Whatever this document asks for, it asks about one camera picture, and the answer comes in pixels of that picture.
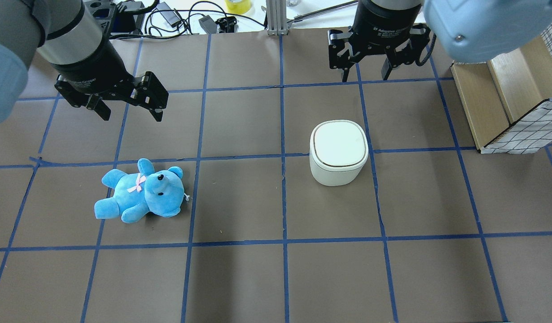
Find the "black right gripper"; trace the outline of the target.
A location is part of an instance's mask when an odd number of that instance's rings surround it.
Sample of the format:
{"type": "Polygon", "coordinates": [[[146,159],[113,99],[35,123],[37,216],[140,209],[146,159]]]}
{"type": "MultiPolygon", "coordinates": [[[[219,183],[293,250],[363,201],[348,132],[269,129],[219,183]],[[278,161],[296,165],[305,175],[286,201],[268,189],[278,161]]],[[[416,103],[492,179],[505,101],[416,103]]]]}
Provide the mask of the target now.
{"type": "Polygon", "coordinates": [[[421,7],[421,0],[359,0],[351,29],[327,31],[329,67],[340,71],[346,83],[358,63],[355,54],[368,50],[373,55],[385,50],[383,80],[401,64],[422,67],[434,51],[436,35],[428,25],[414,24],[421,7]]]}

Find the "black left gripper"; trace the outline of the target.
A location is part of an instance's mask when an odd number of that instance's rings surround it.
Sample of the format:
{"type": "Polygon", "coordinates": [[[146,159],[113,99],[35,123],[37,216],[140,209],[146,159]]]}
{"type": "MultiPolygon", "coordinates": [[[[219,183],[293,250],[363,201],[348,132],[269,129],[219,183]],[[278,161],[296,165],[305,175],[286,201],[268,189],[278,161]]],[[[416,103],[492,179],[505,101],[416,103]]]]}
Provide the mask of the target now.
{"type": "Polygon", "coordinates": [[[111,110],[97,94],[130,97],[133,92],[131,105],[149,111],[157,122],[163,119],[168,91],[152,71],[146,71],[142,76],[128,73],[123,59],[107,39],[83,61],[51,65],[59,72],[54,87],[74,108],[84,107],[109,121],[111,110]]]}

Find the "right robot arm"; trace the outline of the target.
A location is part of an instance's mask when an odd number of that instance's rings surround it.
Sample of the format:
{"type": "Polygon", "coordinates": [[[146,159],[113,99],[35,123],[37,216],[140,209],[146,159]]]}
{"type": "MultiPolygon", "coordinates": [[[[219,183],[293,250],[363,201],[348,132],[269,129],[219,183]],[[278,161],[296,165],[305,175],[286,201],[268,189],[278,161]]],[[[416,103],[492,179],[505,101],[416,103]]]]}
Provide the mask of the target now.
{"type": "Polygon", "coordinates": [[[364,57],[383,55],[382,79],[400,65],[423,66],[439,42],[454,61],[508,53],[552,23],[552,0],[359,0],[348,31],[328,31],[328,63],[348,80],[364,57]]]}

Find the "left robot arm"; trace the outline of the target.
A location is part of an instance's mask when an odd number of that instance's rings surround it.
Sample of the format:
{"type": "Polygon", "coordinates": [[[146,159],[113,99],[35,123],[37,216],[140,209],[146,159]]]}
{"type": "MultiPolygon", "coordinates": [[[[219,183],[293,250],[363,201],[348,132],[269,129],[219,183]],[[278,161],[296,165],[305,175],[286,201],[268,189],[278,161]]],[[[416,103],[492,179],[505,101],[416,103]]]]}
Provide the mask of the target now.
{"type": "Polygon", "coordinates": [[[112,44],[136,35],[114,34],[95,11],[91,1],[0,0],[0,123],[24,92],[36,53],[58,72],[54,86],[71,106],[108,121],[106,101],[118,100],[162,121],[168,91],[151,71],[130,74],[112,44]]]}

